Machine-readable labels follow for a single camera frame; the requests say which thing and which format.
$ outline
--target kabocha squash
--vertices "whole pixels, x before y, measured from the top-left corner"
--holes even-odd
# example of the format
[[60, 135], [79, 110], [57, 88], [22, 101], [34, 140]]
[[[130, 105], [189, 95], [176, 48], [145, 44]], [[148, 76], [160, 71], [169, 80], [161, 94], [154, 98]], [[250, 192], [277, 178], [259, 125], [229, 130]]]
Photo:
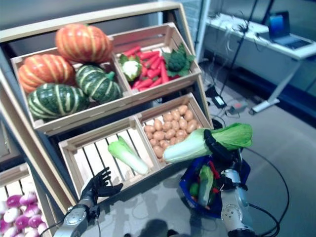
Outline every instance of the kabocha squash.
[[51, 120], [86, 109], [89, 98], [79, 88], [46, 83], [28, 95], [28, 104], [34, 118]]
[[75, 84], [75, 70], [63, 57], [53, 54], [33, 55], [18, 71], [19, 82], [30, 93], [45, 83]]
[[95, 26], [69, 24], [56, 33], [57, 50], [63, 57], [79, 63], [103, 63], [112, 52], [112, 42]]
[[106, 74], [95, 65], [82, 65], [76, 72], [77, 85], [95, 101], [109, 102], [122, 96], [119, 85], [113, 81], [114, 72]]

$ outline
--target orange pumpkin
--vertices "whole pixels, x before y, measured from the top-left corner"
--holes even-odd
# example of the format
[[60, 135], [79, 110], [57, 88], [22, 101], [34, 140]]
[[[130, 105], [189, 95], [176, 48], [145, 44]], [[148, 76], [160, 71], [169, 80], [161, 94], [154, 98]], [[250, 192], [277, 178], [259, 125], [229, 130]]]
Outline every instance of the orange pumpkin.
[[103, 63], [108, 61], [112, 42], [95, 26], [69, 24], [56, 34], [57, 50], [63, 57], [79, 63]]
[[19, 68], [19, 82], [30, 93], [45, 83], [75, 84], [75, 70], [62, 56], [53, 54], [33, 55]]

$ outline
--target table surface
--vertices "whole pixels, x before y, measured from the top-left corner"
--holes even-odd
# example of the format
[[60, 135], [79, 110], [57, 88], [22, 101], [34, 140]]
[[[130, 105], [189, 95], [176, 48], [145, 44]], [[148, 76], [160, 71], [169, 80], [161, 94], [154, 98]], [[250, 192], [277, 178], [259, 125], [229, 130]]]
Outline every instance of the table surface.
[[[150, 188], [130, 189], [137, 195], [122, 193], [124, 200], [106, 200], [101, 203], [99, 217], [101, 236], [166, 237], [168, 229], [175, 229], [183, 237], [227, 237], [220, 219], [202, 217], [191, 211], [182, 201], [179, 181], [185, 169], [163, 179], [151, 180]], [[83, 237], [98, 236], [96, 225]]]
[[[234, 16], [230, 16], [230, 15], [219, 14], [219, 16], [216, 18], [208, 18], [206, 24], [213, 28], [220, 29], [222, 31], [230, 30], [232, 34], [242, 37], [243, 33], [238, 31], [238, 25], [246, 26], [246, 20], [243, 20]], [[311, 41], [309, 39], [300, 37], [306, 41], [310, 41], [311, 44], [300, 47], [298, 49], [290, 49], [280, 44], [272, 43], [269, 40], [256, 36], [257, 33], [266, 33], [266, 32], [269, 32], [269, 28], [267, 26], [261, 25], [255, 22], [250, 22], [249, 30], [245, 34], [245, 39], [252, 41], [258, 45], [262, 45], [272, 50], [286, 54], [287, 56], [294, 58], [296, 60], [302, 60], [316, 54], [315, 41]]]

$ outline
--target floor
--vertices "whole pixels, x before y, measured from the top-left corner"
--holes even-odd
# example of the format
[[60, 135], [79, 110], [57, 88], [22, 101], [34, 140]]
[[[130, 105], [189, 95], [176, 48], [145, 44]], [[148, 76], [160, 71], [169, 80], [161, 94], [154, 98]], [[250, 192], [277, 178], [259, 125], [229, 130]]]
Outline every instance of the floor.
[[[209, 67], [207, 63], [205, 70], [208, 71]], [[212, 68], [214, 76], [218, 69], [217, 65]], [[225, 75], [225, 69], [222, 69], [216, 76], [218, 88], [221, 88]], [[209, 74], [205, 74], [204, 78], [205, 86], [212, 82]], [[252, 96], [251, 92], [233, 82], [228, 83], [223, 93], [229, 105], [236, 98]], [[315, 236], [316, 129], [277, 106], [254, 116], [248, 113], [247, 108], [239, 118], [236, 115], [233, 118], [222, 115], [223, 112], [212, 105], [210, 111], [212, 115], [222, 117], [226, 125], [234, 122], [250, 124], [253, 128], [251, 148], [269, 159], [283, 174], [289, 187], [290, 205], [278, 236]], [[286, 191], [281, 178], [267, 162], [252, 152], [243, 151], [243, 158], [251, 166], [247, 181], [249, 202], [268, 210], [279, 219], [286, 205]], [[155, 176], [147, 180], [147, 184], [105, 201], [99, 218], [101, 236], [122, 237], [125, 233], [131, 233], [133, 237], [165, 237], [168, 229], [175, 229], [182, 236], [226, 237], [221, 220], [202, 217], [187, 208], [178, 186], [184, 171], [171, 176], [167, 173]], [[257, 234], [274, 226], [273, 221], [260, 211], [250, 209], [250, 214]], [[95, 225], [83, 236], [97, 234]]]

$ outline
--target laptop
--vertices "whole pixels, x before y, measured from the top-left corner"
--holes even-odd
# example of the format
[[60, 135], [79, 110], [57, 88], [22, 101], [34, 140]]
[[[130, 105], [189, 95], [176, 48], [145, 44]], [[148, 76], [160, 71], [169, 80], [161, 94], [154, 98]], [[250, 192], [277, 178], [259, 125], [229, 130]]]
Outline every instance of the laptop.
[[297, 49], [311, 44], [299, 37], [290, 35], [290, 21], [288, 11], [271, 13], [269, 15], [269, 37], [274, 43], [278, 43], [291, 49]]

